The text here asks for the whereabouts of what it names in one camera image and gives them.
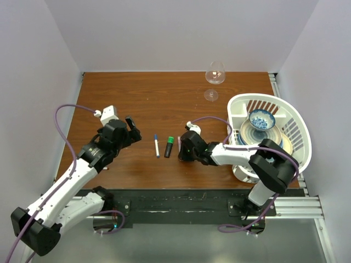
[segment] green marker cap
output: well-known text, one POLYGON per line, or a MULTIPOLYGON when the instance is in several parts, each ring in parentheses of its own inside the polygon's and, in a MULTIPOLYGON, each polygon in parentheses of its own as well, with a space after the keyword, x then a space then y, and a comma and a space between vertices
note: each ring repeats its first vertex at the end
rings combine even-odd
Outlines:
POLYGON ((174 142, 174 138, 173 137, 168 137, 168 141, 170 144, 172 144, 174 142))

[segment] stack of dishes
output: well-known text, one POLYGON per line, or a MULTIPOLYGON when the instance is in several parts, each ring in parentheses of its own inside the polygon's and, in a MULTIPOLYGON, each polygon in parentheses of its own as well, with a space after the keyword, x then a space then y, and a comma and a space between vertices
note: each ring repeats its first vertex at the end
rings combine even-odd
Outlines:
POLYGON ((241 125, 237 139, 241 145, 260 144, 263 139, 271 139, 287 153, 292 153, 291 141, 275 125, 274 116, 265 110, 254 110, 250 113, 249 118, 241 125))

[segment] wooden table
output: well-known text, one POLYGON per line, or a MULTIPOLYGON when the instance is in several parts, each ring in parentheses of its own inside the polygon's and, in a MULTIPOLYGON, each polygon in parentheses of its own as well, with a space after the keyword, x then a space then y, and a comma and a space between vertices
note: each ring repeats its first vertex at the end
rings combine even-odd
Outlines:
MULTIPOLYGON (((202 116, 227 119, 227 103, 242 93, 273 94, 268 74, 227 72, 220 85, 209 84, 204 72, 126 72, 86 73, 77 104, 102 110, 115 105, 120 119, 131 115, 143 139, 123 149, 85 188, 251 188, 252 184, 233 176, 231 166, 204 166, 199 162, 178 161, 177 136, 186 130, 187 121, 202 116), (218 100, 207 101, 203 94, 215 89, 218 100), (156 158, 154 134, 158 135, 160 158, 156 158), (169 136, 175 138, 170 158, 164 158, 169 136)), ((201 136, 207 142, 222 141, 227 135, 224 123, 217 120, 198 122, 201 136)), ((97 118, 76 109, 69 141, 76 153, 101 127, 97 118)), ((60 163, 60 176, 72 162, 65 147, 60 163)))

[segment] robotic arm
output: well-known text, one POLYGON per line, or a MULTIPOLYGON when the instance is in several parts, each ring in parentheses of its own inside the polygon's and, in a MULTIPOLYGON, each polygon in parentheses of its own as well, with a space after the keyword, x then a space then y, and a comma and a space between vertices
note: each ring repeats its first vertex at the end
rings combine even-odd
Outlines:
POLYGON ((29 218, 35 211, 39 211, 32 224, 22 237, 22 241, 33 249, 39 256, 49 253, 58 243, 60 236, 86 217, 109 207, 113 196, 102 187, 97 187, 71 206, 68 202, 91 179, 118 156, 121 149, 140 141, 140 131, 136 128, 132 118, 126 117, 127 124, 119 120, 117 110, 109 106, 103 110, 100 117, 104 125, 98 130, 91 141, 84 145, 77 156, 77 165, 74 173, 69 173, 70 165, 64 175, 38 200, 27 209, 16 208, 11 214, 15 235, 18 236, 29 218), (40 204, 52 194, 58 185, 67 180, 59 188, 43 208, 40 204))
MULTIPOLYGON (((201 137, 201 129, 197 125, 187 122, 188 131, 180 138, 182 145, 178 158, 181 161, 197 160, 204 165, 241 165, 251 166, 260 178, 248 195, 246 206, 259 209, 275 193, 285 193, 295 174, 293 164, 286 158, 276 153, 265 150, 248 151, 247 146, 236 146, 235 151, 228 148, 232 145, 223 145, 219 142, 206 143, 201 137)), ((258 145, 262 148, 270 148, 291 157, 279 145, 269 139, 265 139, 258 145)))

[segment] blue marker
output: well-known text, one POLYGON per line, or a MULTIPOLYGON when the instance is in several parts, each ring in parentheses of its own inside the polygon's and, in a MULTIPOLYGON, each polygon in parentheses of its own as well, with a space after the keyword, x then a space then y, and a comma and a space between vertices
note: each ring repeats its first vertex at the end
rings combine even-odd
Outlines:
POLYGON ((160 157, 160 152, 158 150, 158 141, 157 141, 157 134, 155 134, 155 149, 156 149, 156 157, 160 157))

